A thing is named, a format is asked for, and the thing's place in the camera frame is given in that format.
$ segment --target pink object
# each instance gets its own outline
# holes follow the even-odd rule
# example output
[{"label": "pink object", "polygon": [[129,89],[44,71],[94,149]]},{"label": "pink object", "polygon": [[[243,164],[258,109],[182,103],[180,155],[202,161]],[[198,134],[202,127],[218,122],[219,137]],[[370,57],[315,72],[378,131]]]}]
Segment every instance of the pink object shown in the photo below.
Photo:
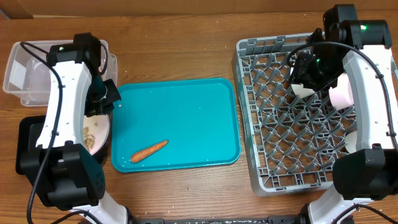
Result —
[{"label": "pink object", "polygon": [[346,73],[337,78],[337,86],[329,89],[329,96],[331,104],[339,110],[354,105],[353,92]]}]

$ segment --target plastic dish rack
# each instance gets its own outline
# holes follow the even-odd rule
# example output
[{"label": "plastic dish rack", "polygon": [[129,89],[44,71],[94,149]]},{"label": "plastic dish rack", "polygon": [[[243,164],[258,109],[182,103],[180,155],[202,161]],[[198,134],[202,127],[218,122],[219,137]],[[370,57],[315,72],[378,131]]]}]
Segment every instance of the plastic dish rack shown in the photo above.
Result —
[{"label": "plastic dish rack", "polygon": [[[292,92],[285,58],[309,35],[260,37],[236,44],[232,66],[249,174],[254,193],[261,197],[328,188],[333,163],[348,154],[345,136],[356,130],[354,106],[337,110],[327,91],[304,99]],[[397,79],[393,59],[391,64]]]}]

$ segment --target carrot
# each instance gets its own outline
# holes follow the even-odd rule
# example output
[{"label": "carrot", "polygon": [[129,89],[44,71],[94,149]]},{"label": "carrot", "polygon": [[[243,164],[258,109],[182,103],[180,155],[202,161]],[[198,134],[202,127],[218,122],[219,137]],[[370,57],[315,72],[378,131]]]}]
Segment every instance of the carrot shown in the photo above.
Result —
[{"label": "carrot", "polygon": [[147,158],[148,156],[152,155],[153,153],[159,151],[159,149],[162,149],[167,143],[169,143],[169,140],[164,140],[154,146],[148,147],[144,150],[134,153],[131,156],[131,162],[137,163],[137,162],[142,161],[143,159]]}]

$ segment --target wood grain surface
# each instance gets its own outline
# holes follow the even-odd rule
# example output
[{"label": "wood grain surface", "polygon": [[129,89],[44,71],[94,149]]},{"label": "wood grain surface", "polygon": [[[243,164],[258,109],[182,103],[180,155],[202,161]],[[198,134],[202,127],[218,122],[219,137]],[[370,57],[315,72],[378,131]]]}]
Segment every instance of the wood grain surface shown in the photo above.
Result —
[{"label": "wood grain surface", "polygon": [[57,16],[161,16],[262,12],[325,12],[335,4],[357,10],[397,10],[396,0],[1,0],[10,18]]},{"label": "wood grain surface", "polygon": [[[386,19],[393,43],[398,43],[398,12],[358,12],[360,19]],[[92,32],[107,40],[118,58],[118,85],[125,83],[225,77],[232,83],[231,59],[237,41],[250,37],[313,32],[322,27],[322,13],[267,13],[218,16],[94,17],[0,21],[0,73],[6,69],[12,45],[23,40],[72,39]],[[398,45],[393,46],[398,58]],[[243,142],[243,124],[239,130]],[[0,223],[26,223],[32,189],[15,172],[19,122],[45,113],[27,108],[17,97],[0,91]],[[230,166],[122,174],[108,156],[103,166],[106,189],[137,218],[239,218],[296,214],[322,191],[275,197],[257,197],[250,186],[245,148]],[[398,197],[372,206],[398,220]],[[50,223],[67,212],[44,207],[36,198],[35,223]],[[384,223],[377,215],[355,212],[356,223]],[[73,217],[65,223],[81,220]]]}]

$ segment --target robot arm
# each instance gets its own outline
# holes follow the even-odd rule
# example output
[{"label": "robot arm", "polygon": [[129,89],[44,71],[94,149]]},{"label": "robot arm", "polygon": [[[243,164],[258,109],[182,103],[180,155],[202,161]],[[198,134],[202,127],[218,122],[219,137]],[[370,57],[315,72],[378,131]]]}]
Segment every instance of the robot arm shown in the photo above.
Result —
[{"label": "robot arm", "polygon": [[[347,73],[358,121],[356,152],[336,160],[334,184],[303,208],[306,223],[312,224],[332,223],[354,204],[367,204],[398,193],[398,149],[394,144],[398,107],[390,75],[392,42],[388,25],[385,21],[358,21],[353,5],[336,5],[324,14],[323,20],[325,41],[349,45],[369,57],[384,74],[385,88],[372,66],[353,50],[318,44],[312,55],[301,53],[297,57],[291,82],[313,91],[335,87],[336,78]],[[323,41],[319,28],[307,40],[310,44]],[[388,110],[393,114],[391,120]]]},{"label": "robot arm", "polygon": [[[84,210],[101,223],[132,223],[129,210],[105,191],[102,167],[83,146],[83,117],[109,114],[120,94],[112,80],[102,81],[98,71],[101,42],[91,34],[77,34],[72,44],[52,46],[47,63],[62,81],[62,107],[57,136],[37,195],[47,207]],[[21,157],[21,168],[33,185],[49,148],[58,110],[59,85],[50,72],[51,92],[43,129],[35,148]]]}]

